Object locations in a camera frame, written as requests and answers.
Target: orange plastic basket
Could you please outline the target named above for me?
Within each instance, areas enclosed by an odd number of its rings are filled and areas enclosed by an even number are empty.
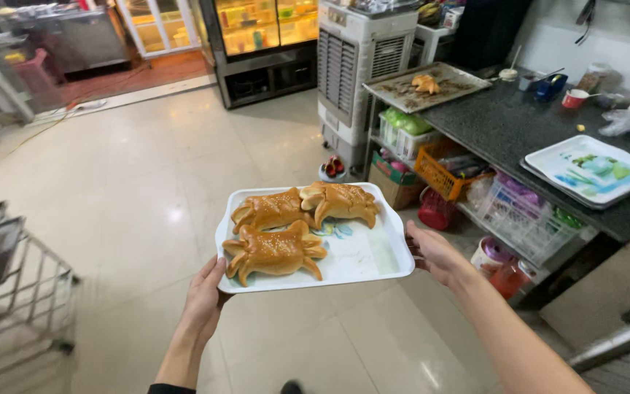
[[[471,183],[483,177],[494,175],[493,173],[481,174],[471,179],[456,178],[446,168],[437,162],[437,159],[467,153],[468,150],[448,137],[440,136],[430,144],[419,148],[415,171],[424,178],[429,186],[437,191],[446,201],[463,200],[466,190]]]

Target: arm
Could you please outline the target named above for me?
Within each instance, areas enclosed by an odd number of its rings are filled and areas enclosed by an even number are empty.
[[[424,256],[417,267],[456,295],[506,393],[593,392],[444,237],[413,221],[407,222],[407,233]]]
[[[179,388],[196,389],[201,355],[206,343],[215,333],[223,304],[229,298],[218,290],[225,273],[225,259],[214,256],[196,275],[189,286],[186,305],[179,324],[171,337],[170,348],[164,356],[160,372],[151,392],[159,383]]]

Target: glossy floor tile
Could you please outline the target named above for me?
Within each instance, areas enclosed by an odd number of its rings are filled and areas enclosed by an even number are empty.
[[[83,282],[74,354],[0,376],[0,393],[144,392],[228,196],[318,180],[333,153],[316,100],[309,90],[225,111],[207,88],[2,132],[0,199]],[[468,256],[481,235],[463,220],[448,233]],[[419,271],[233,297],[198,392],[277,393],[289,379],[307,393],[499,392],[453,295]]]

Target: air cooler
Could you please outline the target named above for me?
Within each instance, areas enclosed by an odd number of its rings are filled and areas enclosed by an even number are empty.
[[[318,114],[325,140],[350,168],[363,164],[370,94],[361,86],[407,68],[417,12],[372,19],[320,1]]]

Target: hand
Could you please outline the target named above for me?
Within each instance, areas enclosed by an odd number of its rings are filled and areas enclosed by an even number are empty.
[[[418,228],[414,221],[408,220],[407,235],[413,238],[424,257],[424,260],[416,259],[415,266],[429,271],[442,285],[453,289],[464,278],[478,274],[468,260],[440,234]]]
[[[179,327],[198,334],[198,343],[205,345],[218,327],[223,304],[232,297],[218,290],[225,273],[225,258],[213,256],[191,280]]]

